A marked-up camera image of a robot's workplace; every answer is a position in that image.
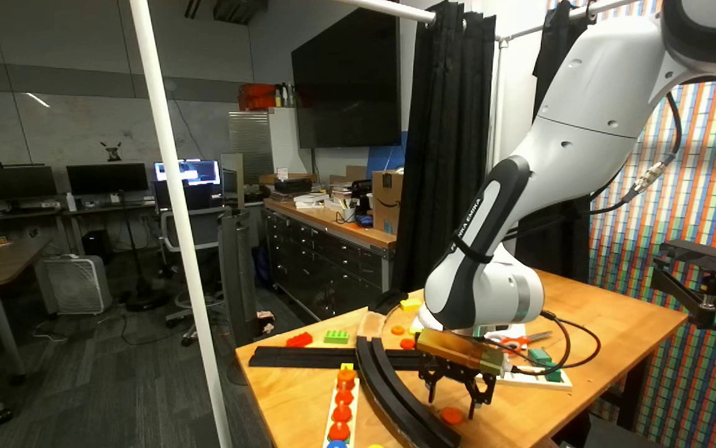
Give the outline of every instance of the computer monitor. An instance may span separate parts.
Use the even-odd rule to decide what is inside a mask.
[[[0,164],[0,201],[56,200],[52,168],[44,164]]]
[[[144,164],[72,164],[67,168],[72,195],[123,195],[146,191]]]
[[[188,209],[208,209],[221,205],[223,184],[215,159],[178,159],[178,173]],[[156,205],[169,206],[164,161],[154,161],[154,191]]]

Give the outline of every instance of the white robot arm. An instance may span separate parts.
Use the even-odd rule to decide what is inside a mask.
[[[663,94],[700,77],[716,77],[716,2],[663,0],[660,21],[589,28],[526,138],[491,168],[455,244],[430,272],[420,323],[466,328],[540,316],[541,283],[500,244],[506,230],[608,183]]]

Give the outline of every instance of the floor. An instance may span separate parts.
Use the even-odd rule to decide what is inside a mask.
[[[29,376],[10,383],[10,364],[0,349],[0,402],[18,413],[0,423],[0,448],[215,445],[199,346],[182,346],[187,323],[167,326],[164,316],[174,303],[126,311],[133,287],[129,264],[132,259],[110,261],[113,307],[102,316],[46,318],[33,275],[3,292]],[[256,307],[272,311],[275,331],[302,323],[265,290],[259,290]],[[215,337],[215,352],[233,445],[271,445],[229,338]],[[603,422],[594,422],[586,445],[652,448]]]

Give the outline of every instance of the black curtain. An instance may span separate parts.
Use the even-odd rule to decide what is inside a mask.
[[[545,99],[562,59],[586,31],[589,16],[568,17],[571,6],[562,0],[547,12],[540,56],[535,63],[535,114]],[[589,198],[562,201],[520,221],[514,256],[526,266],[589,282]]]
[[[440,2],[420,23],[393,287],[420,290],[485,179],[494,17]]]

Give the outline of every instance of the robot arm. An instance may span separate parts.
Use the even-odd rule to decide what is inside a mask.
[[[517,149],[494,164],[455,244],[424,282],[420,323],[466,328],[541,311],[531,270],[500,244],[521,216],[599,190],[679,82],[716,77],[716,2],[666,0],[663,21],[589,28],[563,57]]]

